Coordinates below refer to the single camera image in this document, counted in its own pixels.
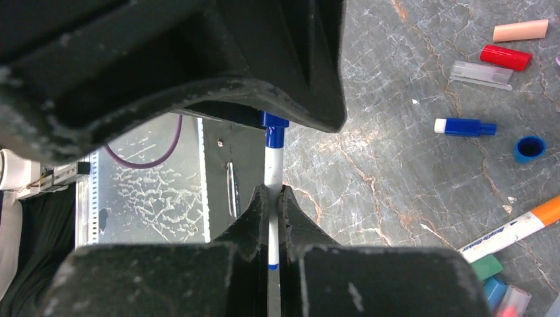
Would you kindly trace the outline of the red clear capped pen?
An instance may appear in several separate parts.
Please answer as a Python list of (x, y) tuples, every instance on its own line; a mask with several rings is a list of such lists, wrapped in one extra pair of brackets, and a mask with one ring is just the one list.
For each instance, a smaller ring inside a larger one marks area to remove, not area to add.
[(524, 315), (532, 295), (513, 285), (509, 285), (500, 305), (496, 317), (521, 317)]

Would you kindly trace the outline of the clear pen cap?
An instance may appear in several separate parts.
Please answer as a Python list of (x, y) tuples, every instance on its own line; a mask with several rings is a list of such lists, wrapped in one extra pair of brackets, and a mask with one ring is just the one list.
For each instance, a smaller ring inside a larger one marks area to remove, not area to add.
[(509, 84), (512, 73), (511, 69), (455, 61), (450, 71), (450, 80), (512, 90), (512, 86)]

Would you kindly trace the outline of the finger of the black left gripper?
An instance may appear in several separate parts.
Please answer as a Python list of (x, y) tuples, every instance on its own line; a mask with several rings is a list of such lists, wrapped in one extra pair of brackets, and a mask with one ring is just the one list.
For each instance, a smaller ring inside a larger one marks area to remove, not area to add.
[(327, 133), (344, 1), (2, 1), (1, 144), (77, 160), (172, 111)]

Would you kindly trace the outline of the blue white pen cap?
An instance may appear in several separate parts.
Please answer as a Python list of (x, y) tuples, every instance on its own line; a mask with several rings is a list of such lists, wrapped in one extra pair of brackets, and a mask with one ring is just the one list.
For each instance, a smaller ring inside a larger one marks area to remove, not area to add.
[(497, 124), (484, 123), (477, 119), (437, 118), (434, 132), (458, 137), (494, 136), (497, 133)]

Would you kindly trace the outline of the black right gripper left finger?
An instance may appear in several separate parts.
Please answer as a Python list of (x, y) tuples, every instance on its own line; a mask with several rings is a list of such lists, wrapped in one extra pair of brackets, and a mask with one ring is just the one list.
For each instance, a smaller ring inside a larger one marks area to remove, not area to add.
[(256, 186), (245, 212), (215, 239), (220, 252), (212, 268), (221, 279), (224, 316), (267, 315), (268, 203), (267, 188)]

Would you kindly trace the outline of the blue marker cap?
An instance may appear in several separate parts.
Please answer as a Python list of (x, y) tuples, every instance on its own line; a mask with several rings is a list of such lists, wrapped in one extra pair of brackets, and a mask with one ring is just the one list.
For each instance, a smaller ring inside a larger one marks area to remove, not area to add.
[(528, 135), (520, 138), (512, 151), (513, 159), (518, 164), (527, 164), (541, 157), (547, 149), (546, 142), (536, 136)]

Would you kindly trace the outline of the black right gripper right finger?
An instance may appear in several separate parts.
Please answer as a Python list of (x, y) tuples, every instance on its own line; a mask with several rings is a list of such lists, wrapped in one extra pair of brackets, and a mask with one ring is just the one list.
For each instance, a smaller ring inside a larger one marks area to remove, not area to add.
[(326, 234), (284, 185), (279, 202), (282, 316), (336, 316), (341, 245)]

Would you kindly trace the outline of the peach marker cap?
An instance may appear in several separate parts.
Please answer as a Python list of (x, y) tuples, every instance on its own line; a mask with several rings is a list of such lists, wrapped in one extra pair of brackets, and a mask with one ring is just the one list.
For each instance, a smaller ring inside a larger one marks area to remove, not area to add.
[(544, 38), (548, 26), (548, 19), (497, 25), (494, 27), (493, 41), (511, 42)]

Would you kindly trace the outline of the red marker cap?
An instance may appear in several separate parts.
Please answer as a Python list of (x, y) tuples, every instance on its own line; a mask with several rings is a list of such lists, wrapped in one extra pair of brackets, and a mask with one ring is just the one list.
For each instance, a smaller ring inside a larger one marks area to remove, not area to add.
[(531, 53), (487, 44), (481, 51), (481, 61), (498, 65), (513, 71), (524, 71), (533, 55)]

